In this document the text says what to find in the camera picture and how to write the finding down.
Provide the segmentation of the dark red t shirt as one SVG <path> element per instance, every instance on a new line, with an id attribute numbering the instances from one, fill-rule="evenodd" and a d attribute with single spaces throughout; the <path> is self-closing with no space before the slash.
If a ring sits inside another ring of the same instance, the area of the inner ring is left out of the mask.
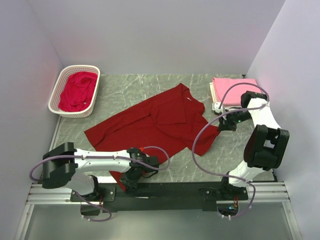
<path id="1" fill-rule="evenodd" d="M 193 98 L 182 83 L 150 97 L 84 133 L 97 152 L 146 148 L 162 164 L 185 148 L 203 156 L 219 135 L 216 126 L 206 126 L 205 106 Z"/>

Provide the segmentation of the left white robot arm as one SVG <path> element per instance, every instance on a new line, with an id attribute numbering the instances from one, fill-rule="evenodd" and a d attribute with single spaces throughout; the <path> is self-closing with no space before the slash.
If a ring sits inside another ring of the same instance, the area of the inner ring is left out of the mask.
<path id="1" fill-rule="evenodd" d="M 149 156 L 138 148 L 116 152 L 85 151 L 74 148 L 72 142 L 66 142 L 43 155 L 43 159 L 56 156 L 42 165 L 42 187 L 57 189 L 67 187 L 84 196 L 88 201 L 96 200 L 100 195 L 98 179 L 88 172 L 109 171 L 119 174 L 116 182 L 124 190 L 136 189 L 145 173 L 157 173 L 159 160 Z"/>

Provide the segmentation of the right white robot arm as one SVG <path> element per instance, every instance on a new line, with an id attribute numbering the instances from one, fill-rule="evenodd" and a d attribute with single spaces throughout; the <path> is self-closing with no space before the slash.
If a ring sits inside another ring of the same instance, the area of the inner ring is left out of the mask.
<path id="1" fill-rule="evenodd" d="M 223 177 L 219 193 L 226 200 L 244 193 L 247 181 L 257 175 L 280 166 L 289 138 L 288 130 L 282 129 L 276 122 L 262 93 L 246 91 L 241 95 L 242 108 L 249 110 L 232 112 L 219 119 L 218 130 L 235 131 L 237 124 L 252 120 L 254 129 L 244 148 L 242 162 L 228 174 L 236 176 Z"/>

